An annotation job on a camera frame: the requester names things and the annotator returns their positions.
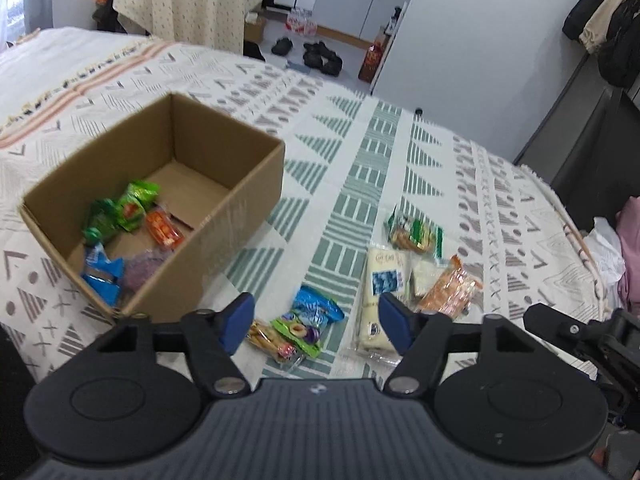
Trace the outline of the brown cardboard box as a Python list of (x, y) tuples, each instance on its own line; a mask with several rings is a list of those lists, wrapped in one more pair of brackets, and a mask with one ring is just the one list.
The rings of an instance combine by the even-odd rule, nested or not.
[[(108, 318), (175, 322), (245, 246), (281, 197), (285, 144), (180, 94), (168, 94), (86, 144), (23, 198), (29, 231)], [(134, 180), (160, 188), (185, 240), (134, 296), (110, 307), (80, 276), (81, 230), (99, 198)]]

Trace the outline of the green fruit snack packet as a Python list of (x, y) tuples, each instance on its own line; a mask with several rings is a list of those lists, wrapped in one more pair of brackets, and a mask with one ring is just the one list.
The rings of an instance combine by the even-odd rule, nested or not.
[(311, 359), (317, 359), (321, 353), (320, 339), (323, 325), (307, 315), (293, 311), (275, 318), (270, 322), (277, 333)]

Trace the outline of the dark green snack packet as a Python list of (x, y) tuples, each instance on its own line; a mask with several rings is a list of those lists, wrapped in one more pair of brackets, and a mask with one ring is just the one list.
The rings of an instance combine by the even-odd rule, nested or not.
[(88, 211), (82, 235), (87, 246), (108, 243), (118, 233), (116, 205), (109, 198), (94, 200)]

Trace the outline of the blueberry cake package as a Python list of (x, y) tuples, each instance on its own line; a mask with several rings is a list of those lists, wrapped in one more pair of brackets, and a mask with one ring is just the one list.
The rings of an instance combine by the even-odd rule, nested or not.
[(354, 347), (358, 353), (386, 361), (397, 358), (397, 352), (383, 327), (380, 304), (390, 295), (408, 304), (410, 276), (408, 252), (380, 245), (368, 248), (361, 304), (354, 331)]

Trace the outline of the blue candy packet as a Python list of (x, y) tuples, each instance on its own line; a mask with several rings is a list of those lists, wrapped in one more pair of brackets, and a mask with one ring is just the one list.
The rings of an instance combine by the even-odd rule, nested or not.
[(308, 285), (299, 287), (292, 311), (304, 324), (318, 330), (324, 330), (326, 326), (342, 322), (345, 318), (345, 313), (333, 299)]

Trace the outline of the white sandwich bread package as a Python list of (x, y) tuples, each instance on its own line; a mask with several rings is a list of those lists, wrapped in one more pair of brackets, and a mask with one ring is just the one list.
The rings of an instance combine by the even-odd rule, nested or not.
[(411, 291), (416, 298), (424, 297), (435, 285), (444, 268), (426, 259), (414, 259), (411, 263)]

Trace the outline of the orange cracker packet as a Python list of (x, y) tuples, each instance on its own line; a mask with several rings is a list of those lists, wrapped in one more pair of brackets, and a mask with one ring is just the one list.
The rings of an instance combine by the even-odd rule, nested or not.
[(447, 269), (418, 301), (418, 310), (446, 314), (455, 320), (482, 289), (483, 284), (466, 272), (460, 258), (452, 256)]

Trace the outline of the white kitchen cabinet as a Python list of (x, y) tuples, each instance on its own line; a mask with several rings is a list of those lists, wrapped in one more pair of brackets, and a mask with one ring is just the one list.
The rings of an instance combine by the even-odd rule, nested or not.
[(381, 27), (386, 26), (410, 0), (316, 0), (312, 16), (326, 29), (372, 42)]

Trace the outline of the green cookie packet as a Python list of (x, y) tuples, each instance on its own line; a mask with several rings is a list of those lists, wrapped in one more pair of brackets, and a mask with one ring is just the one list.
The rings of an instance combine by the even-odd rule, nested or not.
[(394, 247), (428, 258), (442, 258), (444, 230), (434, 222), (406, 214), (396, 206), (385, 222), (385, 229)]

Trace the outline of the light green snack packet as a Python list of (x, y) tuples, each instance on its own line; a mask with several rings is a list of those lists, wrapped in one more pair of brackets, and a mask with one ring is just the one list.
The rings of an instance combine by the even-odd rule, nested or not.
[(126, 232), (132, 232), (141, 226), (146, 212), (153, 206), (160, 186), (143, 180), (131, 181), (120, 199), (116, 202), (116, 220)]

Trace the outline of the water bottle pack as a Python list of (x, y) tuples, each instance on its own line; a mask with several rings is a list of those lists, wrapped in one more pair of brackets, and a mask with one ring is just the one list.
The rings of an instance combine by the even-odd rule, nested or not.
[(318, 28), (311, 10), (301, 8), (294, 8), (288, 12), (285, 27), (290, 32), (305, 37), (313, 37)]

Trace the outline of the patterned bed blanket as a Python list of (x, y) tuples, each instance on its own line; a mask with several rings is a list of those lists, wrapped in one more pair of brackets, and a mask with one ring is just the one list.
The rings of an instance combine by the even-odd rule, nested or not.
[(367, 250), (393, 210), (442, 228), (483, 285), (466, 320), (521, 319), (542, 302), (608, 314), (603, 287), (559, 199), (530, 170), (399, 107), (294, 70), (190, 44), (49, 29), (1, 57), (1, 324), (35, 378), (107, 329), (24, 225), (22, 196), (88, 141), (166, 93), (222, 110), (283, 140), (283, 191), (258, 233), (203, 298), (251, 292), (270, 320), (300, 285), (345, 311), (299, 378), (374, 377), (350, 351)]

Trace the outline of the biscuit stick packet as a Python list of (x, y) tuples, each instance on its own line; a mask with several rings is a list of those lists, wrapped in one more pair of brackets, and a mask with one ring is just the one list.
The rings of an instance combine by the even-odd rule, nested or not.
[(303, 362), (304, 356), (292, 344), (281, 336), (271, 325), (254, 320), (245, 339), (256, 349), (264, 352), (277, 366), (292, 370)]

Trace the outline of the pink cloth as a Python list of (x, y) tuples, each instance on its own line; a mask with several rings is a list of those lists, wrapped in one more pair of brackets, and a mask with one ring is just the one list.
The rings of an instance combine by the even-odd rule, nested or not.
[(625, 273), (618, 282), (620, 299), (639, 316), (640, 302), (640, 197), (629, 197), (616, 217)]

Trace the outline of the blue snack packet in box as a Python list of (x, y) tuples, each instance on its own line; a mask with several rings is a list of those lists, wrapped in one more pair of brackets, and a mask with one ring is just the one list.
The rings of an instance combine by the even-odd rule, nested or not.
[(101, 243), (85, 249), (85, 263), (81, 277), (111, 308), (119, 302), (120, 280), (125, 274), (125, 260), (107, 257)]

